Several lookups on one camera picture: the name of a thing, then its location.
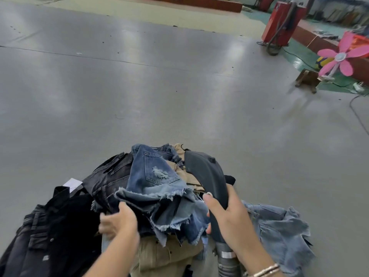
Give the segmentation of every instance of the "yellow ball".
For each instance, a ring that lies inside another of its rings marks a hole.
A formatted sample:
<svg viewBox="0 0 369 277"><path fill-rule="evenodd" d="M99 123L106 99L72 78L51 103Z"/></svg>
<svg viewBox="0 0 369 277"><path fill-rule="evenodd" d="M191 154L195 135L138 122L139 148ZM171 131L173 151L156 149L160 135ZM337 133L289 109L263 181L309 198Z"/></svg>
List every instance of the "yellow ball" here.
<svg viewBox="0 0 369 277"><path fill-rule="evenodd" d="M333 57L319 57L318 60L315 63L315 69L320 70L323 68L324 65L328 64L329 62L332 62L334 60Z"/></svg>

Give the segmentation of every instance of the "concrete floor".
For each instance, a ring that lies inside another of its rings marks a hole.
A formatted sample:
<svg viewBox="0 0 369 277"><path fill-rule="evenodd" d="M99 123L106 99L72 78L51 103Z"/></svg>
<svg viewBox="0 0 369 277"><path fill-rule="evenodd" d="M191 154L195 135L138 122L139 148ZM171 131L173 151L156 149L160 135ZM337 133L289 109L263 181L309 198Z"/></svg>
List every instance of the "concrete floor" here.
<svg viewBox="0 0 369 277"><path fill-rule="evenodd" d="M298 71L245 37L7 2L0 18L0 251L54 186L135 143L183 142L242 199L302 214L306 276L366 274L369 139L352 94L292 87Z"/></svg>

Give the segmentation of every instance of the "pile of clothes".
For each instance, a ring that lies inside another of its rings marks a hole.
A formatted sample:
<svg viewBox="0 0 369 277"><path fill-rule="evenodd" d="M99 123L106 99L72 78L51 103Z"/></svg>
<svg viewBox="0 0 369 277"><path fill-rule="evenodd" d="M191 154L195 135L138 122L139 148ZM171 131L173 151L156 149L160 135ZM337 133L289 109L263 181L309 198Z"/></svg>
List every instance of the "pile of clothes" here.
<svg viewBox="0 0 369 277"><path fill-rule="evenodd" d="M113 214L124 201L135 212L141 236L132 277L192 276L193 259L205 259L209 223L205 192L186 172L181 144L132 146L99 165L69 193L56 187L37 205L0 259L0 277L81 277L101 254L99 213ZM234 184L232 176L225 181ZM313 258L308 224L293 209L244 202L255 231L288 276L303 276Z"/></svg>

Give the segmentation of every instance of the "belt loop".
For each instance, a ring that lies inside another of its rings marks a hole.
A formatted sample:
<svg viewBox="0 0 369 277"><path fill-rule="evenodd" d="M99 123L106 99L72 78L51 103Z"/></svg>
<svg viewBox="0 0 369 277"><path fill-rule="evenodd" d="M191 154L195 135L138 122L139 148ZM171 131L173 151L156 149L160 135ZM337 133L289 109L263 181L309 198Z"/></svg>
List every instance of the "belt loop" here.
<svg viewBox="0 0 369 277"><path fill-rule="evenodd" d="M32 222L31 230L35 230L36 229L37 224L38 224L39 217L40 217L40 213L39 212L35 213L35 216L33 217L33 222Z"/></svg>

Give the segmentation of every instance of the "clothing tag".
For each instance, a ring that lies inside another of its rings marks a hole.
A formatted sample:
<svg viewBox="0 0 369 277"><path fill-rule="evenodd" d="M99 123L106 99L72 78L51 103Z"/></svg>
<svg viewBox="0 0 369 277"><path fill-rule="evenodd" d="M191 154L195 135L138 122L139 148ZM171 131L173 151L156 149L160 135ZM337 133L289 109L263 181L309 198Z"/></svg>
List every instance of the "clothing tag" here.
<svg viewBox="0 0 369 277"><path fill-rule="evenodd" d="M78 181L76 179L71 178L69 181L67 181L63 186L69 187L69 192L74 191L82 182Z"/></svg>

